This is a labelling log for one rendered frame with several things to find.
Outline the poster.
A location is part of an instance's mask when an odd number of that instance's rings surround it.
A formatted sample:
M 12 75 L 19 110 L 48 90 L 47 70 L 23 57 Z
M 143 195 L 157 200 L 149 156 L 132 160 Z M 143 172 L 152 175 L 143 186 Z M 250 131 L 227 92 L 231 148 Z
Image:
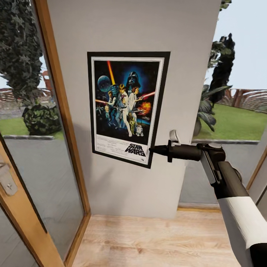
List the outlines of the poster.
M 87 52 L 92 153 L 151 169 L 171 52 Z

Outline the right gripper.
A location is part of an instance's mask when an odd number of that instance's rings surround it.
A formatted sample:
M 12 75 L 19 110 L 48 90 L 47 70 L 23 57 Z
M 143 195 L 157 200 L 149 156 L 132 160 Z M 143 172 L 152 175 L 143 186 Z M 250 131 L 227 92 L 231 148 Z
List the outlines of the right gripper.
M 171 140 L 168 140 L 168 145 L 154 146 L 154 148 L 149 148 L 149 151 L 168 156 L 168 162 L 172 162 L 172 158 L 188 160 L 190 147 L 186 144 L 171 146 Z

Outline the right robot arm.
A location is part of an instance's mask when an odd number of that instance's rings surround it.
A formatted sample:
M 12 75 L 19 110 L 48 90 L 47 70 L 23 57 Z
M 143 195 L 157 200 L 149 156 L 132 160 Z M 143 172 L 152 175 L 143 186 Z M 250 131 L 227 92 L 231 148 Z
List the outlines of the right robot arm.
M 228 232 L 232 251 L 241 267 L 267 267 L 267 222 L 248 195 L 238 170 L 225 161 L 221 145 L 181 144 L 177 130 L 169 132 L 168 145 L 149 151 L 172 158 L 201 161 Z

